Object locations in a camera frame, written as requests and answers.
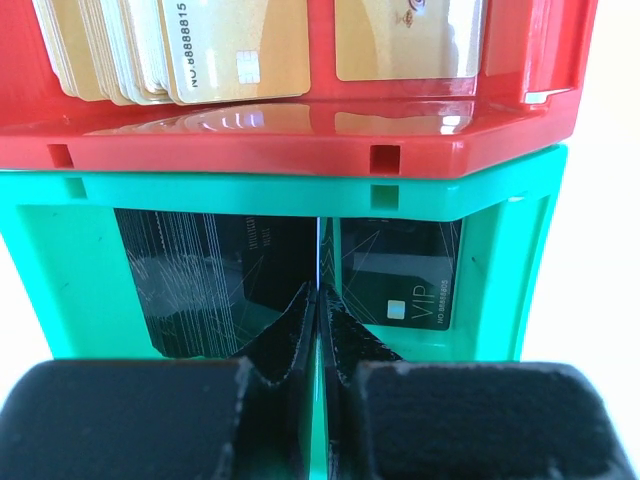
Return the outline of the gold VIP card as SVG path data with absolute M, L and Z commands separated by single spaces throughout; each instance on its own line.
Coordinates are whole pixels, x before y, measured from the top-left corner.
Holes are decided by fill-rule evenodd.
M 479 72 L 486 3 L 338 0 L 336 74 L 342 81 L 472 78 Z

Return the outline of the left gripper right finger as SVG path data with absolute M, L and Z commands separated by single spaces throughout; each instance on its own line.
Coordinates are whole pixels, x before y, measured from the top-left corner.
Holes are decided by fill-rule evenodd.
M 409 362 L 319 294 L 332 479 L 631 479 L 605 404 L 572 366 Z

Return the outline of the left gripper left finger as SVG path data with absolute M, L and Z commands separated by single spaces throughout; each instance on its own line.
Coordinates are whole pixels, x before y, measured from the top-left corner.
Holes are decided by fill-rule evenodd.
M 305 479 L 316 290 L 225 360 L 53 360 L 1 411 L 5 479 Z

